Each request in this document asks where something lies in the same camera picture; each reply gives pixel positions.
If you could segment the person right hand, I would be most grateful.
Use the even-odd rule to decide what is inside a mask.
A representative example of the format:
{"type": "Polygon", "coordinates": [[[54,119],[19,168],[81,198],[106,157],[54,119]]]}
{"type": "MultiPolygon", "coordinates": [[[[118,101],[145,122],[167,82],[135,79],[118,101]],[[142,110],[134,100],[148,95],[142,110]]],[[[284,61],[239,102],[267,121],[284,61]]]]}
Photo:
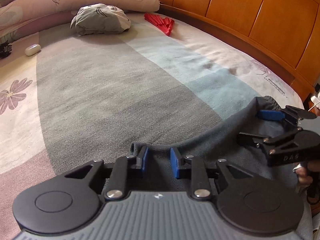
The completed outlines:
{"type": "Polygon", "coordinates": [[[307,187],[313,182],[312,177],[308,175],[308,169],[300,163],[295,163],[293,172],[296,174],[300,186],[307,187]]]}

